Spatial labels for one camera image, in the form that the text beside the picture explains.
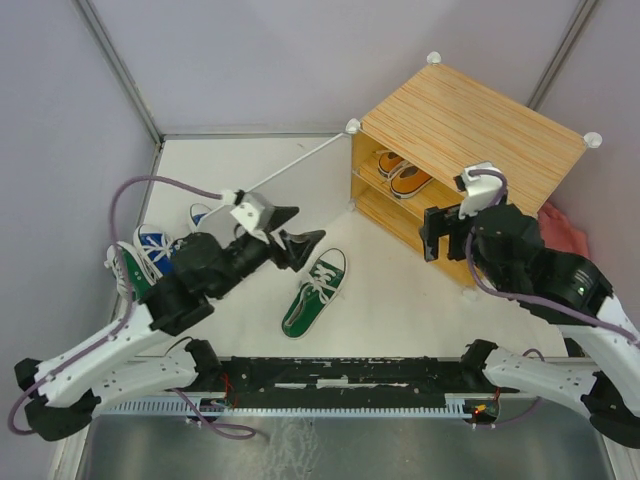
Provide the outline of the green sneaker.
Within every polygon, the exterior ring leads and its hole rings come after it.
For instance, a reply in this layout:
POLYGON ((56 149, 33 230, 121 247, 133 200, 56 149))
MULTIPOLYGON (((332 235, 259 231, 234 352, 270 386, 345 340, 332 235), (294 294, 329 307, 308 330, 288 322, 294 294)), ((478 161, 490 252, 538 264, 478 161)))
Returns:
POLYGON ((326 250, 314 261, 281 322, 281 331, 287 338, 300 339, 306 335, 340 296, 347 271, 347 257, 339 248, 326 250))
POLYGON ((104 265, 116 279, 116 290, 123 299, 137 302, 160 277, 156 277, 134 245, 119 241, 106 251, 104 265))

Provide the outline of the white cabinet door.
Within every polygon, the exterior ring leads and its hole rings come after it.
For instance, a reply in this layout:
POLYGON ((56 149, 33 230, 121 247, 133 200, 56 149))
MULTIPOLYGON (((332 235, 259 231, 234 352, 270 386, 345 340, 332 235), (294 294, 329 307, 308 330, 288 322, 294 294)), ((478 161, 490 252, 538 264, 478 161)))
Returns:
POLYGON ((274 136, 212 142, 213 179, 219 189, 242 189, 299 214, 292 233, 327 229, 351 199, 351 137, 274 136))

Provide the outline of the wooden shoe cabinet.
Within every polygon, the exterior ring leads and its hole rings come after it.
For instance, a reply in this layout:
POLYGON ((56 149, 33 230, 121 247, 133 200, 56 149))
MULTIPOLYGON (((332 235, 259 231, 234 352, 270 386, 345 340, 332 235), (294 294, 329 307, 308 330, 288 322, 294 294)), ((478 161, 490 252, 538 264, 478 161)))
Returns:
POLYGON ((588 149, 579 134, 444 64, 433 51, 406 83, 345 130, 352 137, 351 197, 369 220, 421 251, 418 230, 429 207, 460 203, 454 178, 491 162, 508 179, 509 198, 536 214, 588 149), (391 150, 433 177, 419 193, 395 198, 375 152, 391 150))

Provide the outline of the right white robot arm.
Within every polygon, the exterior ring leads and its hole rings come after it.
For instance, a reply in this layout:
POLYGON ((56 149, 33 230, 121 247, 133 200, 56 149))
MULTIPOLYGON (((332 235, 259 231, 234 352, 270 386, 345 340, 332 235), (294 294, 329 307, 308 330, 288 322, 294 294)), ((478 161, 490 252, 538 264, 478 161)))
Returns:
POLYGON ((436 260, 440 239, 448 237, 448 258, 465 261, 480 289, 556 326, 595 364, 571 370, 476 340, 458 368, 460 382, 472 391, 492 384, 563 405, 603 436, 638 448, 639 332, 611 283, 587 258, 546 247, 537 220, 513 204, 466 218, 460 209, 425 210, 425 260, 436 260))

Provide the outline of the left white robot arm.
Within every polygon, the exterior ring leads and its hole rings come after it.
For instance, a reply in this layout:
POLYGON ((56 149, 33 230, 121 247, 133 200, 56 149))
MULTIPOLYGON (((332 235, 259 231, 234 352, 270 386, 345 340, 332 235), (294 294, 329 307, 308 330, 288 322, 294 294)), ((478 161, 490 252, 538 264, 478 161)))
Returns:
POLYGON ((223 299, 264 263, 299 271, 326 233, 284 230, 298 212, 296 207, 240 204, 231 214, 244 232, 227 246, 210 233, 184 237, 171 271, 129 306, 126 317, 55 358, 18 362, 14 371, 24 392, 19 403, 28 424, 25 434, 57 441, 130 399, 161 390, 215 387, 221 363, 206 340, 191 340, 161 358, 129 361, 212 315, 211 302, 223 299))

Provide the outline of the blue sneaker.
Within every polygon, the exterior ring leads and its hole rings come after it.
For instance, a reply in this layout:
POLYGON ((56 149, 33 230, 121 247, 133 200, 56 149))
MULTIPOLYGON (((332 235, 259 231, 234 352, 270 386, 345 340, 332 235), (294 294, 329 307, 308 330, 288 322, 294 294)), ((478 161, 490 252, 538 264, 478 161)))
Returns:
POLYGON ((188 210, 188 227, 192 233, 198 231, 201 221, 210 213, 212 209, 205 204, 195 203, 188 210))
POLYGON ((134 231, 133 245, 156 277, 162 277, 172 271, 171 261, 177 243, 168 233, 159 227, 142 224, 134 231))

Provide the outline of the pink cloth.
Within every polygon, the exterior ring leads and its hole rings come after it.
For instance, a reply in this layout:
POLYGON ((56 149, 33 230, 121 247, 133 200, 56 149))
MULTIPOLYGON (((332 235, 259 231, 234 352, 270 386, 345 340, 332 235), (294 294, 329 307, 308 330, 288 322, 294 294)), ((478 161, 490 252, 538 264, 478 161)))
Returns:
POLYGON ((545 202, 540 208, 538 225, 547 248, 590 257, 586 234, 575 228, 552 203, 545 202))

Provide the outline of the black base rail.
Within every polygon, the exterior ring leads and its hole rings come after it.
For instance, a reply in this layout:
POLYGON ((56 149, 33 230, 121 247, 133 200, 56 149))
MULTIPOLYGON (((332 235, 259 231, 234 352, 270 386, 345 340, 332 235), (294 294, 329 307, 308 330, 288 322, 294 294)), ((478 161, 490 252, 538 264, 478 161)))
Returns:
POLYGON ((441 407, 447 394, 496 387, 459 361, 429 357, 232 357, 188 390, 229 393, 238 407, 441 407))

